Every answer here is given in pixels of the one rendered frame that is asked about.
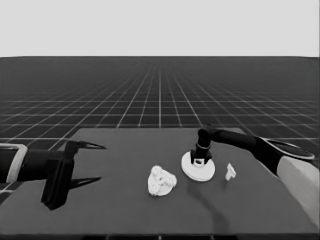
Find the large thick white disc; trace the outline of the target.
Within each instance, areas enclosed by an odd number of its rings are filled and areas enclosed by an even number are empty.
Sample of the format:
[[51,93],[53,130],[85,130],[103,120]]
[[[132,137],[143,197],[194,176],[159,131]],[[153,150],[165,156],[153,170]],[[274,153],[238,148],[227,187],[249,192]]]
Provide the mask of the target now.
[[207,182],[210,181],[215,174],[215,164],[211,158],[204,166],[202,159],[196,159],[197,165],[191,164],[191,151],[186,152],[181,158],[181,168],[186,176],[194,181]]

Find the small white T-shaped piece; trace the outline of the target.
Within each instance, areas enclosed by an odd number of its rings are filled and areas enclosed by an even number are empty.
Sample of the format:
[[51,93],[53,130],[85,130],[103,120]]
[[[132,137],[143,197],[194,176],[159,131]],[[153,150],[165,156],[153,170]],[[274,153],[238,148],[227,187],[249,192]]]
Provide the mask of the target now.
[[236,177],[236,171],[231,164],[227,165],[227,173],[225,175],[225,179],[229,181],[231,178]]

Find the white round carrier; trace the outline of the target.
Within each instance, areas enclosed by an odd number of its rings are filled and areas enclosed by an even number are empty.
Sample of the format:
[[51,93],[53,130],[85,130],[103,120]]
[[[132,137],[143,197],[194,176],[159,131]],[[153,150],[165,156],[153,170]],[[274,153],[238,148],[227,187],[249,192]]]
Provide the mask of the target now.
[[[167,174],[172,174],[172,173],[170,173],[170,172],[168,172],[168,171],[166,171],[166,170],[163,169],[162,175],[165,175],[165,176],[166,176]],[[149,175],[149,177],[148,177],[147,183],[148,183],[148,186],[149,186],[150,184],[157,184],[157,183],[156,183],[156,177],[155,177],[154,175],[152,175],[151,172],[150,172],[150,175]],[[159,192],[159,195],[158,195],[158,196],[165,196],[165,195],[169,194],[173,188],[174,188],[174,187],[169,186],[167,183],[164,184],[164,185],[162,185],[161,188],[160,188],[160,192]]]

